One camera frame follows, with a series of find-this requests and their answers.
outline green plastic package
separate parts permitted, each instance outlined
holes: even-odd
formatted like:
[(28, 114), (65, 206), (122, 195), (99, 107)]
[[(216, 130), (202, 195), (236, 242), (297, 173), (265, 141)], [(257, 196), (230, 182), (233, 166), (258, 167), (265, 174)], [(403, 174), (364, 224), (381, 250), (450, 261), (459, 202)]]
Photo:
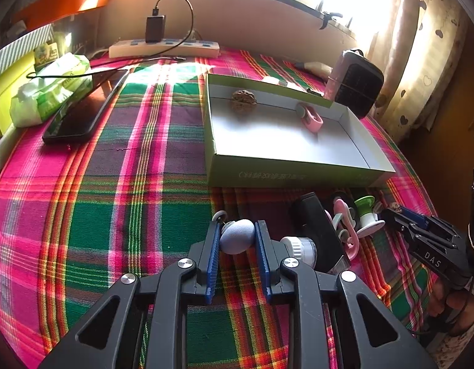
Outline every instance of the green plastic package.
[[(90, 69), (89, 60), (83, 55), (67, 53), (43, 68), (38, 75), (82, 75)], [(91, 76), (77, 78), (31, 79), (20, 86), (10, 104), (10, 117), (15, 127), (43, 123), (80, 87), (91, 82)]]

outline power strip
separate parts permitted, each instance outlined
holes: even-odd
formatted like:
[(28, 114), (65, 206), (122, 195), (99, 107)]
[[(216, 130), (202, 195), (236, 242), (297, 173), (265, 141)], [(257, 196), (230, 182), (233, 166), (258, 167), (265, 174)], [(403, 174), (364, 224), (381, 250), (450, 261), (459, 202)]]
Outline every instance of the power strip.
[[(147, 43), (143, 39), (121, 40), (109, 47), (109, 58), (137, 57), (159, 54), (176, 45), (181, 39), (162, 39), (158, 43)], [(194, 41), (184, 42), (168, 52), (168, 55), (182, 57), (216, 58), (220, 53), (217, 42)]]

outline open cardboard box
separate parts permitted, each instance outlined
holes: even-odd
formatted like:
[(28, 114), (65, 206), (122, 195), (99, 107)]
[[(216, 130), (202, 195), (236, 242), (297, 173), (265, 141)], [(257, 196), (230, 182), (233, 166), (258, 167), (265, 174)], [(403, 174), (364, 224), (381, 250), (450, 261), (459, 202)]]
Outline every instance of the open cardboard box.
[[(258, 102), (245, 115), (230, 107), (232, 93), (243, 89)], [(318, 134), (297, 117), (300, 101), (324, 120)], [(395, 173), (347, 107), (293, 88), (209, 73), (203, 125), (210, 186), (376, 186)]]

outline sleeve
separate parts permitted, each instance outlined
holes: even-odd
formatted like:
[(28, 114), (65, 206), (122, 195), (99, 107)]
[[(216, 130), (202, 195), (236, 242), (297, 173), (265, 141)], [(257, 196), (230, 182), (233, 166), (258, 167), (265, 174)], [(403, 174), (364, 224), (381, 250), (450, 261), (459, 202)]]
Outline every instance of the sleeve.
[(467, 343), (474, 335), (474, 323), (466, 333), (451, 337), (446, 335), (437, 349), (431, 353), (433, 360), (437, 363), (439, 369), (447, 369), (455, 359), (462, 353)]

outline triangular cutout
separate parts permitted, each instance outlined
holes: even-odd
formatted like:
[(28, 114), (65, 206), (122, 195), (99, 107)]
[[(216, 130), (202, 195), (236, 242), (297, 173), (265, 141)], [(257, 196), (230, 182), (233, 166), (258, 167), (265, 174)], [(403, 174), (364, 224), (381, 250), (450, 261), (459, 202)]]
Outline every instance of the triangular cutout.
[(398, 333), (365, 295), (358, 294), (357, 302), (372, 347), (379, 347), (398, 338)]
[(99, 350), (104, 349), (107, 345), (107, 339), (111, 332), (119, 303), (119, 297), (111, 298), (80, 334), (78, 334), (78, 341)]

